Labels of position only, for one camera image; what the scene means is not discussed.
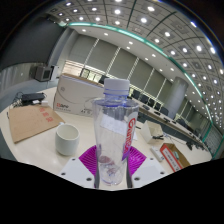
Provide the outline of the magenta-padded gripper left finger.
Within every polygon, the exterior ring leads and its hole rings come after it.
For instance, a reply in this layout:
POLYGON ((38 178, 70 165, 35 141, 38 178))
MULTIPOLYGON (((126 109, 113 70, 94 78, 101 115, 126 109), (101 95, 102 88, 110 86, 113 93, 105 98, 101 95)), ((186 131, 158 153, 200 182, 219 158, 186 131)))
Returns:
POLYGON ((96 147, 90 147, 78 158, 71 158, 60 171, 59 176, 81 187, 97 189, 99 173, 96 147))

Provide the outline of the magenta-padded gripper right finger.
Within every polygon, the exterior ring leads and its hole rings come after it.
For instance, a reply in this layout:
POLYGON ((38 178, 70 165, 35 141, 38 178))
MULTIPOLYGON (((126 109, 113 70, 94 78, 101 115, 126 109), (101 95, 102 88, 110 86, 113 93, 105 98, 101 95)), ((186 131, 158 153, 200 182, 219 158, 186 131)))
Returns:
POLYGON ((127 160, 126 181, 128 188, 141 188, 166 176, 166 171, 153 157, 146 157, 131 147, 127 160))

